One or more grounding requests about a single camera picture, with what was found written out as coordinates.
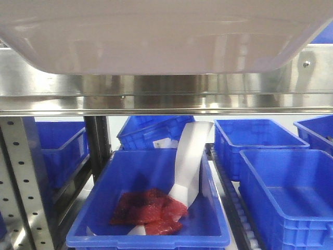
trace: stainless steel shelf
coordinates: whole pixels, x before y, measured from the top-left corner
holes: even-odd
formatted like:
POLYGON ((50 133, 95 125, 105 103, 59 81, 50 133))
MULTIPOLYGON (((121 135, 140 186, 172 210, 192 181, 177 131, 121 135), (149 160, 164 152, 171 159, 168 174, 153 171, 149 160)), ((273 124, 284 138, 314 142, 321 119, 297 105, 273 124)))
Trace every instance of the stainless steel shelf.
POLYGON ((333 45, 308 45, 273 72, 68 76, 0 48, 0 116, 331 113, 333 45))

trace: perforated metal rack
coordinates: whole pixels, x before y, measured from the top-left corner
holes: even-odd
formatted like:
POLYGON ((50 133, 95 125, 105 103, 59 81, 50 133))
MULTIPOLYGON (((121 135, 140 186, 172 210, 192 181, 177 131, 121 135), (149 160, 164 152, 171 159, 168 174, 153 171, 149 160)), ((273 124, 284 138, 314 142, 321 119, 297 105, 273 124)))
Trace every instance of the perforated metal rack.
MULTIPOLYGON (((83 201, 79 193, 110 156, 105 116, 332 113, 332 55, 332 45, 309 45, 262 74, 66 76, 36 70, 0 48, 0 210, 8 244, 62 248, 83 201), (57 192, 45 182, 34 116, 85 117, 90 156, 57 192)), ((233 184, 223 175, 216 181, 233 232, 227 250, 263 248, 233 184)))

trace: screw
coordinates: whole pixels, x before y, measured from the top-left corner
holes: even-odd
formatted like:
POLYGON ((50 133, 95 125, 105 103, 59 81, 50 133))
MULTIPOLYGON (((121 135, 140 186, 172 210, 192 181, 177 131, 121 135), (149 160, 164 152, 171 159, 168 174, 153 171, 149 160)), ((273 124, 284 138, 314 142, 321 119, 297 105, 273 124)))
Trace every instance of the screw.
POLYGON ((310 61, 305 61, 303 63, 303 67, 306 68, 307 66, 310 66, 311 65, 311 62, 310 61))

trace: red meat chunk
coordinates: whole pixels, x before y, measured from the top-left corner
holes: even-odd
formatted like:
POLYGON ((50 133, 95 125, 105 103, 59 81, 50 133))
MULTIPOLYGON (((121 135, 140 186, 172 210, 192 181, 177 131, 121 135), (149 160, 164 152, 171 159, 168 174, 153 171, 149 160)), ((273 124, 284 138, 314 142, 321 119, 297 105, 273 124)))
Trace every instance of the red meat chunk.
POLYGON ((113 216, 110 220, 111 225, 123 225, 127 224, 127 215, 133 206, 133 201, 137 198, 137 192, 124 193, 120 197, 118 205, 113 212, 113 216))
POLYGON ((162 208, 162 219, 172 219, 179 221, 182 216, 187 215, 187 207, 175 199, 167 196, 162 208))
POLYGON ((165 198, 150 197, 147 204, 131 207, 126 221, 128 224, 143 225, 161 219, 162 206, 165 198))
POLYGON ((145 225, 147 235, 170 235, 179 231, 183 225, 173 220, 158 220, 145 225))
POLYGON ((124 193, 110 220, 111 225, 145 225, 146 234, 172 234, 182 228, 178 220, 187 215, 184 204, 159 189, 124 193))

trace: blue plastic crate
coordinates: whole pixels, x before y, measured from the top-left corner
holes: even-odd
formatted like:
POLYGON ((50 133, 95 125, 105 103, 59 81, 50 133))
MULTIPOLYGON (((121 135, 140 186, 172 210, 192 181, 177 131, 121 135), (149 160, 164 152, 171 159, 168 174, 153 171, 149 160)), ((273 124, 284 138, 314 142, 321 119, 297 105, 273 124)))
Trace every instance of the blue plastic crate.
POLYGON ((7 233, 6 225, 0 212, 0 240, 5 236, 6 233, 7 233))
POLYGON ((308 143, 271 119, 215 120, 214 149, 233 181, 239 180, 243 149, 309 148, 308 143))
POLYGON ((88 155, 84 122, 36 122, 51 188, 60 188, 88 155))
POLYGON ((333 155, 333 115, 319 116, 293 123, 298 130, 298 136, 310 144, 311 149, 321 149, 333 155))
POLYGON ((333 43, 333 22, 331 22, 311 43, 333 43))
POLYGON ((269 250, 333 249, 333 158, 319 150, 241 151, 240 193, 269 250))
POLYGON ((169 192, 175 156, 175 149, 116 152, 72 225, 67 245, 80 250, 223 250, 230 242, 229 231, 206 156, 201 162, 199 195, 189 215, 180 219, 183 228, 175 235, 127 235, 133 226, 109 225, 122 193, 152 187, 169 192), (87 227, 96 236, 87 236, 87 227))
POLYGON ((185 124, 193 121, 193 116, 130 116, 117 138, 125 150, 154 149, 161 139, 179 141, 185 124))

